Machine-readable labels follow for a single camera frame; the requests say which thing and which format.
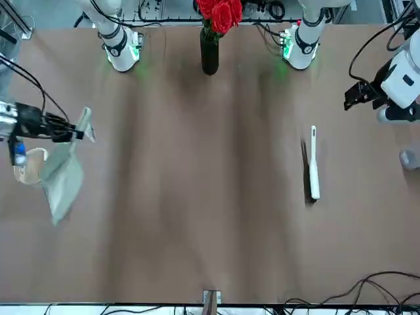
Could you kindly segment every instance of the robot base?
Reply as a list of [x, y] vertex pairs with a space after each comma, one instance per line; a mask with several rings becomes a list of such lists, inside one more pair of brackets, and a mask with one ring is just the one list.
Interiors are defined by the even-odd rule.
[[114, 69], [119, 72], [126, 72], [130, 70], [135, 63], [140, 60], [140, 53], [144, 41], [142, 33], [130, 30], [129, 28], [125, 28], [124, 30], [127, 33], [127, 43], [122, 49], [120, 55], [114, 56], [112, 52], [109, 52], [106, 49], [109, 62], [111, 62]]
[[283, 60], [285, 60], [292, 68], [295, 68], [296, 70], [305, 70], [315, 59], [319, 44], [316, 45], [315, 49], [310, 54], [304, 54], [295, 40], [297, 28], [297, 25], [293, 25], [291, 28], [280, 34], [280, 43], [282, 44], [280, 54]]

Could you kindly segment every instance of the black vase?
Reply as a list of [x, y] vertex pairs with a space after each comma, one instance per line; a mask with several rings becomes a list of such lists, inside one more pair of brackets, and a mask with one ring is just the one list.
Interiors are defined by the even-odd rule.
[[199, 34], [201, 48], [201, 67], [207, 75], [213, 75], [219, 68], [219, 46], [214, 41], [206, 40], [204, 29]]

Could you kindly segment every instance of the black cable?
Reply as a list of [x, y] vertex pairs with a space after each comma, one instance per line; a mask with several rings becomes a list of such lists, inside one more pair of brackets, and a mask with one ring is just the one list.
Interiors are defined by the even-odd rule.
[[[23, 67], [19, 66], [18, 64], [15, 64], [13, 61], [9, 60], [8, 58], [0, 55], [0, 60], [3, 61], [3, 64], [8, 67], [9, 69], [11, 69], [14, 73], [20, 75], [21, 77], [27, 79], [29, 82], [31, 82], [33, 85], [35, 85], [42, 94], [42, 112], [45, 109], [45, 91], [42, 88], [40, 82], [37, 80], [36, 77], [34, 77], [31, 73], [29, 73], [26, 69], [24, 69]], [[10, 64], [12, 64], [14, 67], [22, 70], [24, 73], [26, 73], [28, 76], [30, 76], [32, 79], [28, 78], [27, 76], [25, 76], [24, 74], [18, 72], [16, 69], [14, 69], [13, 67], [10, 66]]]
[[[43, 97], [41, 114], [44, 114], [44, 111], [45, 111], [45, 97], [47, 97], [58, 108], [58, 110], [60, 110], [60, 112], [64, 115], [64, 117], [66, 118], [66, 121], [68, 123], [70, 123], [70, 120], [69, 120], [66, 112], [58, 105], [58, 103], [51, 97], [51, 95], [44, 88], [42, 88], [40, 82], [38, 81], [38, 79], [35, 76], [33, 76], [29, 71], [27, 71], [22, 66], [18, 65], [17, 63], [9, 60], [8, 58], [6, 58], [4, 56], [1, 56], [0, 55], [0, 60], [3, 61], [4, 65], [6, 67], [8, 67], [9, 69], [11, 69], [14, 73], [20, 75], [24, 79], [27, 79], [29, 82], [31, 82], [33, 85], [35, 85], [41, 91], [41, 94], [42, 94], [42, 97]], [[12, 64], [13, 67], [16, 67], [16, 68], [22, 70], [25, 74], [27, 74], [28, 76], [30, 76], [31, 79], [28, 78], [27, 76], [25, 76], [24, 74], [18, 72], [16, 69], [14, 69], [12, 66], [10, 66], [10, 64]]]
[[109, 307], [110, 307], [110, 305], [108, 304], [108, 305], [104, 308], [104, 310], [100, 313], [100, 315], [104, 315], [104, 313], [106, 312], [106, 310], [108, 310], [108, 309], [109, 309]]
[[274, 313], [273, 313], [273, 312], [271, 312], [271, 311], [269, 311], [269, 310], [267, 309], [267, 307], [264, 307], [264, 309], [265, 309], [268, 313], [270, 313], [271, 315], [274, 315]]
[[414, 297], [416, 297], [416, 296], [420, 296], [420, 292], [417, 292], [417, 293], [413, 293], [413, 294], [410, 294], [410, 295], [408, 295], [404, 300], [402, 300], [401, 301], [401, 303], [400, 303], [400, 305], [398, 306], [398, 309], [399, 309], [399, 314], [402, 314], [402, 307], [409, 301], [409, 300], [411, 300], [412, 298], [414, 298]]
[[263, 30], [264, 30], [264, 34], [261, 34], [262, 35], [262, 38], [264, 39], [264, 41], [266, 42], [266, 37], [265, 37], [265, 33], [267, 32], [267, 33], [269, 33], [270, 34], [270, 36], [271, 36], [271, 38], [272, 38], [272, 40], [273, 40], [273, 42], [275, 42], [275, 44], [277, 45], [277, 46], [280, 46], [281, 44], [280, 44], [280, 42], [278, 42], [278, 41], [276, 41], [276, 38], [274, 37], [274, 36], [278, 36], [278, 37], [280, 37], [280, 35], [279, 34], [277, 34], [277, 33], [274, 33], [273, 31], [271, 31], [271, 29], [270, 29], [270, 26], [268, 26], [268, 24], [266, 25], [266, 27], [264, 27], [262, 24], [258, 24], [258, 23], [256, 23], [256, 24], [254, 24], [257, 28], [262, 28]]
[[[274, 13], [274, 7], [280, 8], [280, 14]], [[273, 2], [270, 2], [268, 4], [268, 13], [275, 20], [281, 21], [284, 18], [285, 12], [286, 10], [285, 10], [284, 4], [279, 0], [274, 0]]]
[[47, 309], [46, 309], [46, 310], [45, 310], [45, 312], [44, 312], [44, 315], [47, 315], [47, 313], [48, 313], [49, 309], [51, 308], [51, 306], [52, 306], [52, 304], [50, 304], [50, 305], [47, 307]]
[[272, 36], [280, 37], [280, 34], [272, 31], [268, 24], [266, 24], [266, 26], [263, 26], [261, 23], [257, 22], [257, 23], [254, 23], [254, 25], [262, 27], [267, 33], [269, 33]]
[[152, 307], [152, 308], [149, 308], [148, 310], [112, 310], [111, 312], [105, 313], [103, 315], [110, 315], [110, 314], [120, 313], [120, 312], [126, 312], [126, 313], [130, 313], [130, 314], [142, 314], [142, 313], [149, 312], [151, 310], [157, 310], [161, 307], [162, 306]]
[[85, 18], [85, 17], [83, 16], [83, 13], [82, 13], [82, 14], [81, 14], [81, 16], [79, 16], [79, 17], [77, 18], [76, 22], [74, 22], [73, 27], [74, 27], [74, 28], [77, 28], [77, 27], [79, 26], [80, 22], [81, 22], [81, 21], [83, 21], [83, 19], [84, 19], [84, 18]]
[[[413, 5], [413, 1], [410, 1], [407, 4], [407, 6], [404, 8], [404, 10], [402, 11], [402, 13], [401, 13], [401, 15], [398, 19], [404, 17], [404, 15], [406, 15], [406, 13], [409, 11], [409, 9], [412, 7], [412, 5]], [[397, 47], [390, 47], [390, 45], [391, 45], [392, 41], [394, 40], [396, 34], [398, 34], [400, 32], [400, 30], [402, 28], [404, 28], [411, 20], [412, 19], [402, 22], [401, 25], [396, 29], [396, 31], [391, 35], [391, 37], [390, 37], [390, 39], [388, 40], [388, 43], [387, 43], [387, 51], [396, 51], [397, 49], [399, 49], [401, 47], [401, 45], [399, 45]]]
[[391, 47], [392, 41], [394, 40], [395, 36], [400, 32], [402, 28], [405, 28], [408, 23], [410, 23], [414, 19], [414, 16], [412, 18], [409, 18], [401, 23], [401, 25], [395, 30], [395, 32], [391, 35], [391, 37], [388, 40], [387, 43], [387, 51], [396, 51], [398, 50], [401, 45], [398, 45], [396, 47]]
[[332, 8], [325, 9], [325, 16], [326, 16], [325, 24], [330, 23], [333, 20], [333, 9]]
[[369, 89], [376, 94], [376, 96], [378, 98], [383, 98], [383, 96], [375, 90], [375, 88], [370, 84], [370, 82], [368, 82], [366, 79], [364, 79], [363, 77], [358, 77], [357, 75], [353, 75], [352, 74], [352, 69], [353, 69], [353, 65], [356, 61], [356, 59], [360, 56], [360, 54], [362, 53], [362, 51], [379, 35], [381, 35], [382, 33], [385, 33], [387, 30], [389, 30], [390, 28], [394, 27], [395, 25], [401, 23], [401, 22], [405, 22], [406, 19], [411, 18], [411, 15], [405, 17], [405, 18], [399, 18], [397, 21], [389, 24], [387, 27], [381, 29], [380, 31], [378, 31], [377, 33], [375, 33], [374, 35], [372, 35], [368, 41], [366, 41], [366, 43], [364, 43], [364, 45], [359, 49], [359, 51], [356, 53], [356, 55], [354, 56], [352, 62], [350, 63], [350, 67], [348, 68], [348, 75], [352, 78], [355, 79], [357, 81], [360, 81], [362, 83], [365, 83]]
[[[133, 19], [131, 22], [145, 22], [147, 24], [145, 25], [134, 25], [134, 24], [128, 24], [125, 23], [125, 20], [120, 20], [116, 17], [113, 16], [108, 16], [107, 14], [105, 14], [100, 7], [98, 6], [98, 4], [96, 3], [95, 0], [91, 0], [91, 3], [93, 5], [93, 7], [98, 11], [98, 13], [100, 15], [102, 15], [103, 17], [105, 17], [107, 20], [122, 25], [122, 26], [126, 26], [128, 28], [139, 28], [139, 27], [146, 27], [146, 26], [151, 26], [151, 25], [156, 25], [156, 24], [160, 24], [160, 23], [168, 23], [168, 22], [202, 22], [203, 19], [202, 18], [162, 18], [162, 19], [145, 19], [143, 17], [141, 17], [141, 6], [138, 6], [138, 20]], [[247, 18], [241, 21], [241, 23], [278, 23], [278, 22], [289, 22], [289, 23], [296, 23], [298, 20], [297, 19], [284, 19], [284, 20], [273, 20], [273, 19], [260, 19], [260, 18]]]
[[[295, 311], [295, 309], [300, 308], [302, 306], [305, 306], [307, 308], [319, 308], [322, 305], [330, 302], [331, 300], [340, 299], [341, 297], [346, 297], [347, 295], [350, 295], [360, 285], [360, 288], [359, 288], [359, 290], [358, 290], [358, 292], [356, 294], [356, 298], [354, 300], [354, 303], [352, 305], [352, 308], [350, 308], [350, 310], [346, 313], [346, 314], [350, 314], [354, 310], [355, 304], [358, 302], [358, 299], [360, 298], [361, 290], [363, 288], [364, 283], [373, 283], [373, 281], [370, 280], [371, 278], [374, 278], [374, 277], [377, 277], [377, 276], [382, 276], [382, 275], [399, 275], [399, 276], [405, 276], [405, 277], [408, 277], [408, 278], [411, 278], [411, 279], [420, 280], [420, 276], [419, 275], [417, 275], [417, 274], [410, 274], [410, 273], [407, 273], [407, 272], [399, 272], [399, 271], [382, 271], [382, 272], [376, 272], [374, 274], [370, 274], [369, 276], [366, 276], [365, 278], [363, 278], [361, 280], [358, 280], [348, 291], [346, 291], [346, 292], [344, 292], [342, 294], [339, 294], [339, 295], [333, 295], [331, 297], [328, 297], [327, 299], [325, 299], [321, 303], [318, 303], [318, 304], [310, 304], [309, 302], [306, 302], [305, 300], [292, 298], [292, 299], [286, 300], [286, 302], [284, 304], [286, 305], [287, 303], [290, 303], [292, 301], [298, 301], [300, 303], [303, 303], [303, 304], [295, 305], [295, 307], [291, 311], [291, 314]], [[378, 283], [375, 283], [375, 285], [378, 286], [378, 287], [380, 287], [380, 288], [383, 288]], [[397, 301], [397, 304], [398, 305], [401, 305], [401, 303], [398, 303], [398, 299], [394, 295], [392, 295], [388, 290], [385, 290], [385, 291], [390, 296], [392, 296], [392, 298], [395, 299], [395, 301]]]

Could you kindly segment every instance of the table surface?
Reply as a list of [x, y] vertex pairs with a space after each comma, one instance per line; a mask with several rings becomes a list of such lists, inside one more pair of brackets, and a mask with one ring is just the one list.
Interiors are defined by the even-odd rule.
[[[145, 30], [128, 73], [112, 69], [95, 30], [33, 34], [19, 62], [72, 119], [92, 108], [97, 142], [78, 146], [83, 189], [57, 227], [42, 189], [16, 183], [0, 155], [0, 301], [200, 303], [218, 289], [224, 303], [320, 302], [372, 272], [420, 272], [420, 174], [398, 159], [419, 129], [381, 125], [369, 104], [343, 110], [349, 62], [378, 29], [326, 28], [313, 65], [296, 72], [240, 26], [221, 39], [211, 77], [195, 27]], [[387, 39], [355, 73], [373, 78]], [[41, 104], [17, 76], [10, 93]], [[311, 125], [322, 198], [309, 207], [301, 141]], [[403, 277], [376, 280], [397, 297], [419, 291]], [[385, 303], [369, 285], [360, 302]]]

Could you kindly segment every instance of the rose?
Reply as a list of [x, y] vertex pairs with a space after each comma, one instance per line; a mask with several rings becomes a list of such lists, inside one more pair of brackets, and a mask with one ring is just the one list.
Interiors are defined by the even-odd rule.
[[242, 4], [240, 0], [229, 0], [232, 25], [238, 26], [242, 20]]
[[220, 2], [213, 7], [212, 15], [212, 29], [221, 34], [226, 34], [232, 27], [232, 14], [230, 13], [230, 5], [227, 2]]
[[216, 4], [216, 0], [197, 0], [198, 8], [206, 20], [211, 18], [211, 10]]

